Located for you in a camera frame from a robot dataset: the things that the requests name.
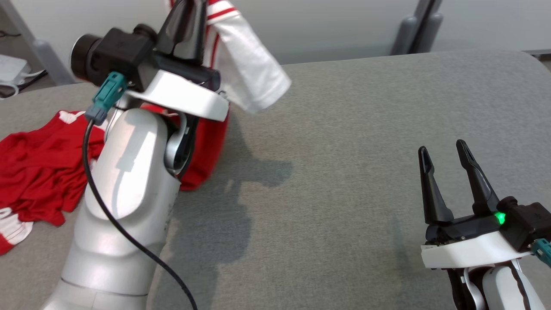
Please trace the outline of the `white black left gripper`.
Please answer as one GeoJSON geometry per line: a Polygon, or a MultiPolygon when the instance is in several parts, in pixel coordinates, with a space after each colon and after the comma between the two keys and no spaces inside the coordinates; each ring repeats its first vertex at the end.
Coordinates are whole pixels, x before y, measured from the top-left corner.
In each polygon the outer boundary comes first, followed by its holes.
{"type": "Polygon", "coordinates": [[[201,65],[207,5],[206,0],[175,1],[158,33],[157,74],[144,92],[126,90],[127,96],[199,118],[226,119],[229,101],[220,94],[221,75],[201,65]],[[177,58],[168,56],[173,52],[177,58]]]}

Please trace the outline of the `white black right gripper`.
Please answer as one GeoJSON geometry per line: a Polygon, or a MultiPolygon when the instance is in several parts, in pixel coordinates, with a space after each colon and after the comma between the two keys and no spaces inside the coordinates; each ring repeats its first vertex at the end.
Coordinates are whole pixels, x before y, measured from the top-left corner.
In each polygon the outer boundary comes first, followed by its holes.
{"type": "Polygon", "coordinates": [[[478,267],[530,255],[529,251],[516,251],[499,232],[505,221],[504,214],[497,210],[499,198],[466,141],[458,139],[456,149],[470,182],[474,214],[492,215],[453,220],[452,210],[447,208],[435,181],[435,167],[429,152],[425,146],[420,147],[418,159],[424,219],[426,224],[431,224],[425,232],[426,242],[421,245],[424,266],[428,269],[478,267]]]}

